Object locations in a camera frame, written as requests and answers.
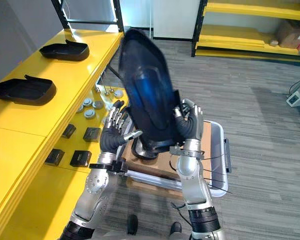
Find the black rubber joint cover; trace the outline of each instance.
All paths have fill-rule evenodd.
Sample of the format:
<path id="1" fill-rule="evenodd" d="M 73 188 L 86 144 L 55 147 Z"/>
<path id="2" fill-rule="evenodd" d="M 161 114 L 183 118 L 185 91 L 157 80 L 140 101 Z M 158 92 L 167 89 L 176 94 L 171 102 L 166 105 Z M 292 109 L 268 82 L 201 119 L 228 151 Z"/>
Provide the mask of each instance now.
<path id="1" fill-rule="evenodd" d="M 209 233 L 220 229 L 218 215 L 215 207 L 199 210 L 189 210 L 192 230 L 196 233 Z"/>
<path id="2" fill-rule="evenodd" d="M 80 226 L 72 221 L 69 221 L 64 228 L 59 240 L 86 240 L 91 239 L 94 229 Z"/>

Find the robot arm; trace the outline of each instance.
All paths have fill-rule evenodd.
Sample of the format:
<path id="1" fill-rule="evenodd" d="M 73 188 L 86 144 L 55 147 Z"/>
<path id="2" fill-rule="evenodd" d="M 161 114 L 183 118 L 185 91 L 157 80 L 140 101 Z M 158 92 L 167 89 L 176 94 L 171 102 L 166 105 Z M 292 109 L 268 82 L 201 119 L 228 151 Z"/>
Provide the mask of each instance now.
<path id="1" fill-rule="evenodd" d="M 140 136 L 142 131 L 121 135 L 125 118 L 124 109 L 120 112 L 123 104 L 123 101 L 117 101 L 106 118 L 100 139 L 101 153 L 97 163 L 89 165 L 91 172 L 86 177 L 83 193 L 60 240 L 85 240 L 92 237 L 107 208 L 111 193 L 117 188 L 119 174 L 128 170 L 124 161 L 116 161 L 117 149 Z"/>
<path id="2" fill-rule="evenodd" d="M 177 129 L 185 138 L 183 149 L 170 147 L 170 153 L 179 155 L 177 173 L 180 176 L 182 194 L 192 224 L 193 239 L 225 240 L 218 215 L 213 205 L 208 184 L 203 177 L 201 160 L 201 138 L 203 134 L 203 112 L 200 107 L 188 99 L 182 101 L 187 120 L 177 107 L 174 109 Z"/>

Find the gray carpet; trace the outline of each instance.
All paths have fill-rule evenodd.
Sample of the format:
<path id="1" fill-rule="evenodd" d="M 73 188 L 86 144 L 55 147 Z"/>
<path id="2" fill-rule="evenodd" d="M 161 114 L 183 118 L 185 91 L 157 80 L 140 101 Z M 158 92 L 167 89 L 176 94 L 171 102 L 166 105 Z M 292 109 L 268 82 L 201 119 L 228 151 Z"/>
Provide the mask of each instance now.
<path id="1" fill-rule="evenodd" d="M 289 87 L 300 80 L 300 66 L 190 57 L 190 42 L 154 42 L 166 57 L 174 88 L 200 105 L 205 119 L 221 124 L 230 140 L 233 194 L 214 199 L 227 239 L 300 240 L 300 107 L 285 102 Z M 118 69 L 118 54 L 111 65 Z M 106 82 L 121 86 L 111 72 Z M 140 235 L 164 238 L 174 221 L 190 234 L 170 206 L 180 200 L 125 186 L 123 180 L 100 231 L 124 231 L 128 214 L 135 213 Z"/>

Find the black metal shelf frame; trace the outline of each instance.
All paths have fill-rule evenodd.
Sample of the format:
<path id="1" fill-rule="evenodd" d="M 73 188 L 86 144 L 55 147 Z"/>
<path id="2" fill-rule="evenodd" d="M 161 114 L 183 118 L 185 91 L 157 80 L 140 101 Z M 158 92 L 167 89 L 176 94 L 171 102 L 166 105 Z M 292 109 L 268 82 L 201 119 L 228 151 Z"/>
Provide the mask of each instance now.
<path id="1" fill-rule="evenodd" d="M 200 0 L 198 14 L 196 16 L 196 21 L 194 25 L 194 31 L 192 36 L 192 44 L 191 44 L 191 57 L 196 56 L 196 44 L 199 41 L 199 36 L 202 28 L 202 24 L 204 22 L 204 10 L 207 6 L 208 0 Z"/>
<path id="2" fill-rule="evenodd" d="M 102 21 L 102 20 L 84 20 L 84 19 L 67 19 L 63 12 L 65 0 L 51 0 L 52 5 L 56 11 L 56 14 L 59 17 L 59 20 L 62 24 L 63 29 L 69 29 L 70 24 L 101 24 L 101 25 L 117 25 L 118 31 L 124 33 L 124 23 L 122 21 L 122 14 L 120 8 L 120 0 L 112 0 L 115 12 L 116 21 Z"/>

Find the black shoe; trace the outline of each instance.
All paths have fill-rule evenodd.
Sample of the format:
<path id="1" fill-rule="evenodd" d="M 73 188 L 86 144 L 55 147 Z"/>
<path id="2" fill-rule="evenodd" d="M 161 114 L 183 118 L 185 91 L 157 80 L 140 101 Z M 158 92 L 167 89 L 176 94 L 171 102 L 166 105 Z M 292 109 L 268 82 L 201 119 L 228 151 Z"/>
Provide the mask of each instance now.
<path id="1" fill-rule="evenodd" d="M 182 232 L 182 227 L 181 227 L 181 223 L 178 221 L 175 221 L 172 225 L 171 225 L 171 229 L 170 229 L 170 235 L 173 233 L 181 233 Z"/>
<path id="2" fill-rule="evenodd" d="M 138 217 L 134 214 L 129 215 L 126 233 L 128 235 L 136 235 L 138 231 Z"/>

